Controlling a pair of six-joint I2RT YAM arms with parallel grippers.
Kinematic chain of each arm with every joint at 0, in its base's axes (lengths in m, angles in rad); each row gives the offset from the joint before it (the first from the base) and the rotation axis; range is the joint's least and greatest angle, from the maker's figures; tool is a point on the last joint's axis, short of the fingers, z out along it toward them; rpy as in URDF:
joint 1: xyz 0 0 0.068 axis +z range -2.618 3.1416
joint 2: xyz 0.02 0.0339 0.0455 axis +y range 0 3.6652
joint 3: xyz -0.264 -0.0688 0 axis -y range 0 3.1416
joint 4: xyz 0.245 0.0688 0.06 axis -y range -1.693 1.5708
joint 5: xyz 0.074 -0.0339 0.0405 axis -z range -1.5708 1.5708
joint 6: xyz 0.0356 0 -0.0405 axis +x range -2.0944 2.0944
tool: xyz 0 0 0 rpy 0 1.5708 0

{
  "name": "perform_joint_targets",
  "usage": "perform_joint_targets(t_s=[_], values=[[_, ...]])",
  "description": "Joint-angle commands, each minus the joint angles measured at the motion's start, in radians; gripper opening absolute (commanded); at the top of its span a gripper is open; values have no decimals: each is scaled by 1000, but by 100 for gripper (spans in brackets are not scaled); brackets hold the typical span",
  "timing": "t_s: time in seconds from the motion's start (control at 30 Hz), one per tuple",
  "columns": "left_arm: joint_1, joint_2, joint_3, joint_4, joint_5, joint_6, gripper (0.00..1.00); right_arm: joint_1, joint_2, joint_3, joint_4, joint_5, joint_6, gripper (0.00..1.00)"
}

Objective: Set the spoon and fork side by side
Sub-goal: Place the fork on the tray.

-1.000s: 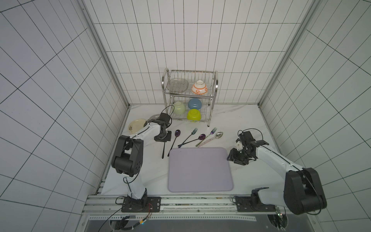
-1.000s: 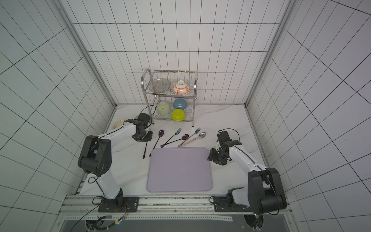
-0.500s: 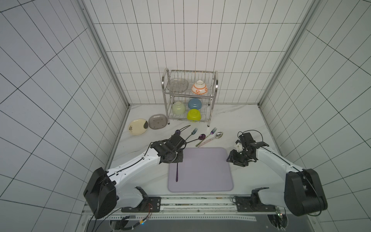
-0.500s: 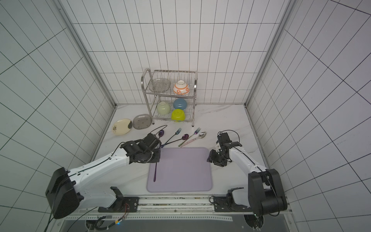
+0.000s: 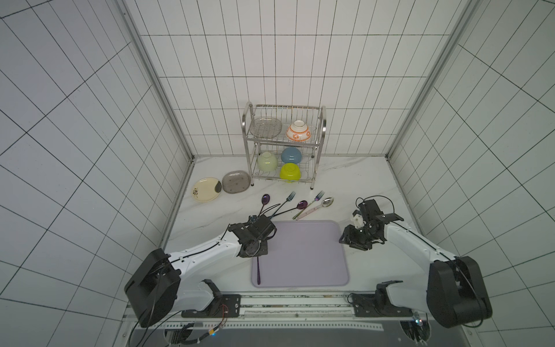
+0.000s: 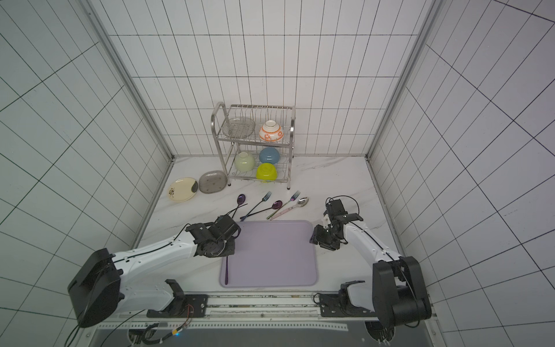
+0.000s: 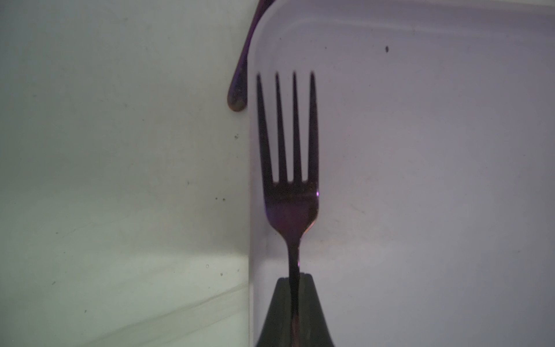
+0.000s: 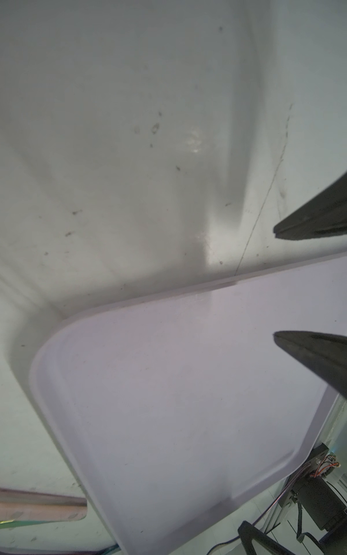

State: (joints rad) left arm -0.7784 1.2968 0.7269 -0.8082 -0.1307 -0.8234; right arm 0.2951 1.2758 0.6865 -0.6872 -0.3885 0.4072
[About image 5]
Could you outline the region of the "purple fork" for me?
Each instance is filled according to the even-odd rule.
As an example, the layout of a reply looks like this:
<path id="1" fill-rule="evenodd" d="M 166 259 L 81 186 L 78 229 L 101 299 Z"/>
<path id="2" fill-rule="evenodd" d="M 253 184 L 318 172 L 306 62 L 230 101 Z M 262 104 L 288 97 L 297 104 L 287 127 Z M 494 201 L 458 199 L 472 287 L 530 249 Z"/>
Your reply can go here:
<path id="1" fill-rule="evenodd" d="M 257 285 L 259 286 L 262 282 L 261 271 L 260 271 L 260 257 L 257 257 Z"/>

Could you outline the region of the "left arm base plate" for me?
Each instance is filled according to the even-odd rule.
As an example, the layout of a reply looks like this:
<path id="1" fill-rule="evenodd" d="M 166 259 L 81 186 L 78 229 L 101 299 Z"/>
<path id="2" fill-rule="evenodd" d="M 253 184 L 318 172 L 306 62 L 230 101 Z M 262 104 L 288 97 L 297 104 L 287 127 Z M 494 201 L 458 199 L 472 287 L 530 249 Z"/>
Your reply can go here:
<path id="1" fill-rule="evenodd" d="M 202 311 L 186 310 L 182 312 L 183 318 L 237 318 L 241 308 L 240 294 L 223 294 L 214 298 Z"/>

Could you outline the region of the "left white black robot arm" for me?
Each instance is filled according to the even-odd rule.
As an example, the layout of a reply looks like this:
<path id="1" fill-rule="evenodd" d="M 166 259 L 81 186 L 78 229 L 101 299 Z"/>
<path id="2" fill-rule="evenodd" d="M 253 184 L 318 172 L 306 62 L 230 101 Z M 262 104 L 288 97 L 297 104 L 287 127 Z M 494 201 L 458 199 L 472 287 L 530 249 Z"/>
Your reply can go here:
<path id="1" fill-rule="evenodd" d="M 187 250 L 153 250 L 124 286 L 141 328 L 160 322 L 170 312 L 211 318 L 218 314 L 223 295 L 208 270 L 231 260 L 268 253 L 267 242 L 277 227 L 266 215 L 230 224 L 222 235 Z"/>

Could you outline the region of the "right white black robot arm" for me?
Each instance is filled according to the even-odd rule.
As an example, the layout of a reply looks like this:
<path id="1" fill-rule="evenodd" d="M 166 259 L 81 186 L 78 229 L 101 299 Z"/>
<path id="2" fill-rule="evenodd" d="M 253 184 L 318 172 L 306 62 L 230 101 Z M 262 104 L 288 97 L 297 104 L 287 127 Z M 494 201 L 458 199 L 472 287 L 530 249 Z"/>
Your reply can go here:
<path id="1" fill-rule="evenodd" d="M 369 251 L 374 244 L 394 244 L 416 263 L 423 273 L 405 280 L 377 284 L 371 294 L 348 295 L 357 317 L 394 317 L 419 314 L 433 317 L 441 326 L 467 325 L 478 328 L 493 315 L 481 269 L 477 261 L 459 257 L 402 226 L 396 212 L 384 213 L 374 196 L 360 199 L 352 223 L 344 228 L 341 244 Z"/>

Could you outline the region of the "rainbow handled fork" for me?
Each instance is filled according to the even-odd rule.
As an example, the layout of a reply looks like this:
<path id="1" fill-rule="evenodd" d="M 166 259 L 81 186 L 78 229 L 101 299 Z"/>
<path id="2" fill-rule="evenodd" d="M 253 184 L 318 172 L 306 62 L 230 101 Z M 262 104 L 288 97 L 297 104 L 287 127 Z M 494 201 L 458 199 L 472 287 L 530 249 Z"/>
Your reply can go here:
<path id="1" fill-rule="evenodd" d="M 310 205 L 312 205 L 314 202 L 320 201 L 320 200 L 323 198 L 324 195 L 325 195 L 325 192 L 324 192 L 324 191 L 320 191 L 320 192 L 316 195 L 316 197 L 313 199 L 312 202 L 310 202 L 305 208 L 301 209 L 301 211 L 300 211 L 299 213 L 297 213 L 297 214 L 293 217 L 293 220 L 296 220 L 296 219 L 297 219 L 297 218 L 298 218 L 298 217 L 299 217 Z"/>

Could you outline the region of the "dark purple spoon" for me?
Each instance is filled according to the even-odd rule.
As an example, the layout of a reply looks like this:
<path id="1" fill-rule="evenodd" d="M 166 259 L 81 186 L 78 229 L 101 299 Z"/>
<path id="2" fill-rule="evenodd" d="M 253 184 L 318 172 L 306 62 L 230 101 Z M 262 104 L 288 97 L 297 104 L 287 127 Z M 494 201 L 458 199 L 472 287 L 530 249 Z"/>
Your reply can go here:
<path id="1" fill-rule="evenodd" d="M 296 207 L 290 208 L 290 209 L 285 210 L 285 211 L 283 211 L 283 212 L 278 212 L 278 211 L 283 207 L 283 204 L 277 204 L 277 205 L 276 205 L 276 206 L 277 206 L 277 209 L 276 209 L 276 210 L 274 211 L 274 213 L 270 216 L 270 218 L 274 218 L 274 217 L 277 217 L 277 216 L 279 216 L 279 215 L 282 215 L 282 214 L 284 214 L 284 213 L 288 213 L 288 212 L 291 212 L 291 211 L 303 211 L 304 209 L 307 208 L 308 205 L 309 205 L 309 203 L 308 203 L 306 200 L 302 200 L 302 201 L 300 201 L 300 202 L 297 204 Z"/>

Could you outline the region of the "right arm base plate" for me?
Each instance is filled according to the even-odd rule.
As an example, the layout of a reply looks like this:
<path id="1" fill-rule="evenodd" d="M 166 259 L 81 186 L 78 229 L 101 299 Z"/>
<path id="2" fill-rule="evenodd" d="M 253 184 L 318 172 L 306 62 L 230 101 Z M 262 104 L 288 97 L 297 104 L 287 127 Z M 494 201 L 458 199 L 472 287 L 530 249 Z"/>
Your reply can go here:
<path id="1" fill-rule="evenodd" d="M 408 318 L 413 315 L 411 309 L 396 307 L 384 296 L 376 294 L 351 293 L 347 301 L 357 318 Z"/>

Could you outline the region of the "lilac rectangular placemat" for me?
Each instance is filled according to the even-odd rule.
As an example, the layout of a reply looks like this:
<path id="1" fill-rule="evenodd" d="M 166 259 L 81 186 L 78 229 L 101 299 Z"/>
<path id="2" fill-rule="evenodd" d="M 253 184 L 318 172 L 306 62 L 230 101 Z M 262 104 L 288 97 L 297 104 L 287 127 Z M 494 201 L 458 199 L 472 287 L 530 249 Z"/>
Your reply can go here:
<path id="1" fill-rule="evenodd" d="M 257 258 L 251 281 L 261 289 L 345 286 L 349 282 L 342 234 L 335 221 L 277 221 L 268 254 L 260 257 L 262 282 L 257 285 Z"/>

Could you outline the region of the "blue fork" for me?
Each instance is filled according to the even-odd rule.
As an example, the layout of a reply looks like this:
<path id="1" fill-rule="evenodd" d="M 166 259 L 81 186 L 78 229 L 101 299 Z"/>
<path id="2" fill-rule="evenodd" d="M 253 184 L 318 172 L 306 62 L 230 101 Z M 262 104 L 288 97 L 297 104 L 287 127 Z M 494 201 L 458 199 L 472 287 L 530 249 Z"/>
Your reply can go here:
<path id="1" fill-rule="evenodd" d="M 278 213 L 278 211 L 279 211 L 287 202 L 292 201 L 292 199 L 295 198 L 295 195 L 296 195 L 296 192 L 290 193 L 290 195 L 287 196 L 286 200 L 285 200 L 284 202 L 282 202 L 282 203 L 277 207 L 277 209 L 273 212 L 273 214 L 270 216 L 270 218 L 273 218 L 273 217 Z"/>

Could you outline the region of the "pink handled silver spoon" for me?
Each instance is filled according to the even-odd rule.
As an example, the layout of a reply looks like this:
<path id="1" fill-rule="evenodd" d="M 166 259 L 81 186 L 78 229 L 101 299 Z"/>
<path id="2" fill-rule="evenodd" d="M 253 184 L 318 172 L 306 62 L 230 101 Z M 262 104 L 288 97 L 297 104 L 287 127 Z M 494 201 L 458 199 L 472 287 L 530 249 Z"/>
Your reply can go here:
<path id="1" fill-rule="evenodd" d="M 315 212 L 315 211 L 317 211 L 317 210 L 319 210 L 319 209 L 321 209 L 321 208 L 328 208 L 328 207 L 331 206 L 333 203 L 334 203 L 334 198 L 332 198 L 332 197 L 325 198 L 325 199 L 323 199 L 323 201 L 322 201 L 318 206 L 316 206 L 316 207 L 314 207 L 314 208 L 311 208 L 311 209 L 309 209 L 309 210 L 303 212 L 302 214 L 300 214 L 300 215 L 296 218 L 296 220 L 298 221 L 298 220 L 300 220 L 300 219 L 302 219 L 302 218 L 305 218 L 305 217 L 307 217 L 309 214 L 311 214 L 311 213 L 313 213 L 313 212 Z"/>

